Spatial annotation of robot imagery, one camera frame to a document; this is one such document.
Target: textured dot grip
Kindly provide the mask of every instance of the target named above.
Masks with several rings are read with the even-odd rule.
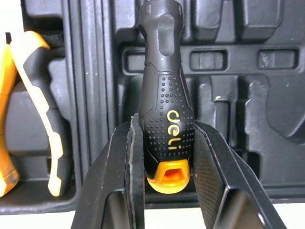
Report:
[[[144,165],[153,179],[160,162],[190,158],[194,114],[181,66],[181,5],[173,0],[149,1],[140,8],[139,22],[146,45],[140,126]]]

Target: white background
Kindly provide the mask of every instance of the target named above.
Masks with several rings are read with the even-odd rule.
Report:
[[[305,229],[305,204],[274,205],[288,229]],[[2,229],[69,229],[74,211],[0,216]],[[204,229],[199,208],[145,210],[145,229]]]

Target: black plastic tool case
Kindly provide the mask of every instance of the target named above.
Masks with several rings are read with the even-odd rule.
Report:
[[[273,202],[305,200],[305,1],[178,0],[182,64],[195,117],[222,132]],[[115,127],[138,111],[144,0],[23,0],[26,30],[41,33],[57,59],[51,89],[70,123],[74,176],[68,192],[47,189],[50,148],[22,82],[6,120],[21,182],[0,214],[74,210],[85,175]],[[197,206],[191,181],[175,195],[145,185],[146,208]]]

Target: orange handle end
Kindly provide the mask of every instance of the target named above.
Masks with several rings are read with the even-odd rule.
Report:
[[[182,191],[190,180],[190,168],[186,159],[160,162],[153,180],[148,183],[158,192],[173,194]]]

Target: textured clamp surface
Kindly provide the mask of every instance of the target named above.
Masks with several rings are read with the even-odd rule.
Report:
[[[253,170],[207,124],[195,122],[193,173],[207,229],[285,229]]]

